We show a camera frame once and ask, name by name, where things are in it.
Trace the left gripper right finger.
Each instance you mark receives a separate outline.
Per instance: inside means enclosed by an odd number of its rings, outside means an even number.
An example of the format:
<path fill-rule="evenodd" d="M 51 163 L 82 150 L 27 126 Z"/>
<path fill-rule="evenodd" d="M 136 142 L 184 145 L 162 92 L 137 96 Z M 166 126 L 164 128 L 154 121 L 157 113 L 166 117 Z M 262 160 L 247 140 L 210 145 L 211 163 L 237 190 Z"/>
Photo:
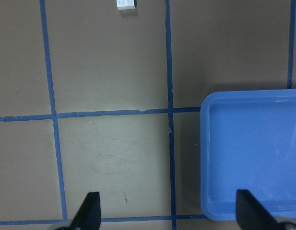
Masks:
<path fill-rule="evenodd" d="M 237 189 L 236 221 L 242 230 L 280 230 L 279 223 L 247 189 Z"/>

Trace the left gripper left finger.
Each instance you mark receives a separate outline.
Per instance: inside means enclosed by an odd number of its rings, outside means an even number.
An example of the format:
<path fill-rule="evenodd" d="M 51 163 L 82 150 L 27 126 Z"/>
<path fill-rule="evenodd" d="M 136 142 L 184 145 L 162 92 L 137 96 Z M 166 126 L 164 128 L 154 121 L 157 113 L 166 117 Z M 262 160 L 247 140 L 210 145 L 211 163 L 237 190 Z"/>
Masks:
<path fill-rule="evenodd" d="M 71 230 L 98 230 L 101 225 L 100 193 L 89 192 L 69 228 Z"/>

